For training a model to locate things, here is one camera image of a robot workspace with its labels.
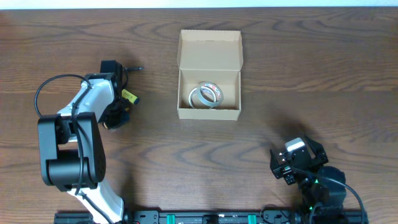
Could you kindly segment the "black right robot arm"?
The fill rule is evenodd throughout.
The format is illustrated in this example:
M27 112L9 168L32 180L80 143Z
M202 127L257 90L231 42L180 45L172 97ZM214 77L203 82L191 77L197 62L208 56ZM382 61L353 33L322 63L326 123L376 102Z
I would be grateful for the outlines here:
M343 202L346 198L345 173L327 166L322 144L308 136L285 143L285 151L270 150L270 169L276 179L296 184L302 204L280 215L290 223L348 223Z

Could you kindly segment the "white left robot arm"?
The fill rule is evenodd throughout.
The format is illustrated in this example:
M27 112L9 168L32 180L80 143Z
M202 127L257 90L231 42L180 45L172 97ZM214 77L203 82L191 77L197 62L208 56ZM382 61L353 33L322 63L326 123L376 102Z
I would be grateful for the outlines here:
M89 211L73 223L133 223L131 212L105 178L106 158L99 125L116 128L127 118L123 72L79 76L81 88L55 114L37 112L40 168L46 185L78 199Z

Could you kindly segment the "clear adhesive tape roll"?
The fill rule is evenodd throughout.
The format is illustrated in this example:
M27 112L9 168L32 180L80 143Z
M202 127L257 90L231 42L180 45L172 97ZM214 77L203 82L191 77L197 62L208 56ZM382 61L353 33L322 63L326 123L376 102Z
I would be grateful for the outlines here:
M213 101L209 101L207 100L201 93L201 90L204 88L208 88L211 90L211 92L213 93ZM221 88L216 85L215 83L212 82L201 82L197 88L197 96L198 99L206 106L209 106L210 108L215 108L217 106L219 106L223 100L224 100L224 94L221 90Z

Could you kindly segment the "yellow highlighter marker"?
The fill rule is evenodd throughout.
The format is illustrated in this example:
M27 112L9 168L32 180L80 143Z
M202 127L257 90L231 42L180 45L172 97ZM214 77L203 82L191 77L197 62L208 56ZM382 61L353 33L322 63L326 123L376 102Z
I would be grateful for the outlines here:
M122 90L122 97L134 105L137 105L139 103L139 98L131 92L127 91L126 89Z

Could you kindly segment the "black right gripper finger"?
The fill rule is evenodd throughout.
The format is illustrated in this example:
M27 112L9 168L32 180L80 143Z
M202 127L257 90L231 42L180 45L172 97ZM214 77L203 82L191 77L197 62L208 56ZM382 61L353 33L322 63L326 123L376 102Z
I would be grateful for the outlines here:
M271 155L270 168L271 170L278 170L280 168L280 164L278 163L276 155L272 149L270 149L269 151Z
M326 152L324 150L323 145L320 144L319 142L316 142L316 141L312 140L307 135L305 135L304 138L305 138L308 146L310 147L310 149L314 153L315 157L319 158L319 159L322 159L322 160L325 160L326 159Z

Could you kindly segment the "white masking tape roll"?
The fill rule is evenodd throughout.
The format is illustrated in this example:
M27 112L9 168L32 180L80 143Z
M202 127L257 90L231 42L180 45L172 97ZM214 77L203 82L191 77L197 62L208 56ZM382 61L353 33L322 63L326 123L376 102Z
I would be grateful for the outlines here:
M197 89L193 88L188 96L188 103L192 109L198 109L204 106L201 100L198 98Z

